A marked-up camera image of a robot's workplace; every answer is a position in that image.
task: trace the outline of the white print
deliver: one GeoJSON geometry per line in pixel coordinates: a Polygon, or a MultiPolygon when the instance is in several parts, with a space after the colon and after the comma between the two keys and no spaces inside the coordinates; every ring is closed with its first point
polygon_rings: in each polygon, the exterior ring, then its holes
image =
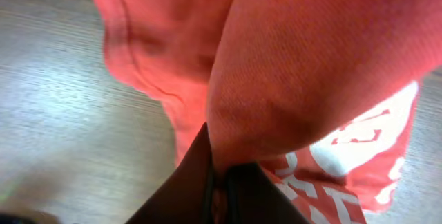
{"type": "Polygon", "coordinates": [[[309,197],[318,198],[318,194],[316,193],[313,183],[298,180],[294,175],[290,175],[284,178],[282,181],[287,185],[295,187],[296,189],[303,190],[309,197]]]}
{"type": "Polygon", "coordinates": [[[379,194],[375,197],[376,201],[380,204],[387,204],[390,202],[390,195],[392,191],[396,189],[398,183],[392,183],[391,185],[386,186],[379,192],[379,194]]]}
{"type": "Polygon", "coordinates": [[[294,152],[287,153],[285,155],[285,158],[287,159],[287,164],[289,165],[289,167],[286,169],[275,170],[275,174],[277,176],[285,176],[294,173],[296,165],[298,165],[298,158],[296,157],[296,154],[294,152]]]}
{"type": "Polygon", "coordinates": [[[334,204],[336,205],[336,209],[338,210],[339,221],[342,224],[356,224],[357,222],[352,221],[350,219],[350,214],[347,208],[345,207],[343,201],[359,205],[358,198],[352,196],[351,194],[342,193],[329,187],[323,187],[323,189],[325,190],[325,193],[327,193],[327,195],[333,198],[334,204]]]}
{"type": "Polygon", "coordinates": [[[298,194],[288,185],[282,183],[275,183],[275,186],[289,199],[294,200],[298,194]]]}
{"type": "Polygon", "coordinates": [[[315,224],[330,224],[324,214],[312,205],[310,205],[310,219],[315,224]]]}
{"type": "Polygon", "coordinates": [[[316,163],[332,176],[344,176],[396,143],[418,92],[412,82],[392,97],[310,146],[316,163]]]}
{"type": "Polygon", "coordinates": [[[400,158],[396,159],[394,166],[392,167],[392,169],[388,173],[388,177],[392,180],[399,179],[401,177],[401,168],[404,163],[405,163],[404,157],[400,157],[400,158]]]}

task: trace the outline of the folded cloth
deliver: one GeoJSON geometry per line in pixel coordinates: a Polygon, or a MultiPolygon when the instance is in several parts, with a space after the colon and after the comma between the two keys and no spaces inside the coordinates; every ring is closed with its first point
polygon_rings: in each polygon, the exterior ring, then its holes
{"type": "Polygon", "coordinates": [[[319,203],[298,206],[311,221],[360,221],[351,192],[387,209],[414,80],[442,60],[441,0],[94,1],[107,67],[161,101],[177,162],[207,121],[220,176],[261,161],[292,200],[319,203]]]}

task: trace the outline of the wood grain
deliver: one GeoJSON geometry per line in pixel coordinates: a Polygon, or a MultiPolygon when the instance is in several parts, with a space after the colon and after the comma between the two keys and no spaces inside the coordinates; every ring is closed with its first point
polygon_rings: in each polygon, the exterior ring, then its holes
{"type": "MultiPolygon", "coordinates": [[[[173,171],[161,106],[108,74],[101,45],[91,0],[0,0],[0,211],[123,223],[173,171]]],[[[394,205],[371,223],[442,218],[442,69],[424,82],[394,205]]]]}

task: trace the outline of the wooden floor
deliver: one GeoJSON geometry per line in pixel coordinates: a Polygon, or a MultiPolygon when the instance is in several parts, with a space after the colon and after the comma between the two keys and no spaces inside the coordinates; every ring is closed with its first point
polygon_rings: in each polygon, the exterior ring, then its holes
{"type": "MultiPolygon", "coordinates": [[[[171,125],[104,68],[91,0],[0,0],[0,96],[0,212],[123,223],[173,171],[171,125]]],[[[442,70],[425,79],[394,206],[370,222],[440,223],[441,119],[442,70]]]]}

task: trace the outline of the red cloth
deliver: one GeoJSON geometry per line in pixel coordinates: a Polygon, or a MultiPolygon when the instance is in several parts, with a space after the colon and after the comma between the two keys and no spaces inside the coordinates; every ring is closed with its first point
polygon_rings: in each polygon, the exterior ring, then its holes
{"type": "Polygon", "coordinates": [[[111,73],[162,102],[178,162],[207,121],[218,173],[306,149],[442,60],[441,0],[94,1],[111,73]]]}

